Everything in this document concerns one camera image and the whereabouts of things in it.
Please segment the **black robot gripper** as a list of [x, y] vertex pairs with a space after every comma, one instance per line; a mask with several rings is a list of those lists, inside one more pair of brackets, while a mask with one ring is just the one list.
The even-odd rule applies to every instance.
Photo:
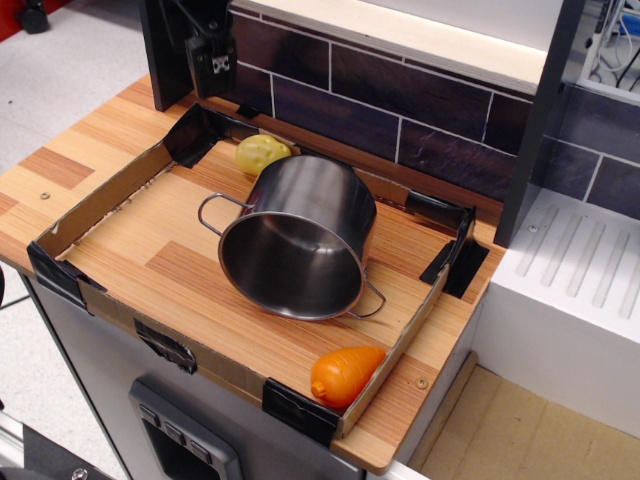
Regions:
[[162, 1], [161, 12], [167, 29], [175, 35], [193, 35], [185, 41], [189, 71], [201, 98], [231, 92], [236, 85], [237, 49], [231, 35], [206, 38], [231, 28], [229, 1]]

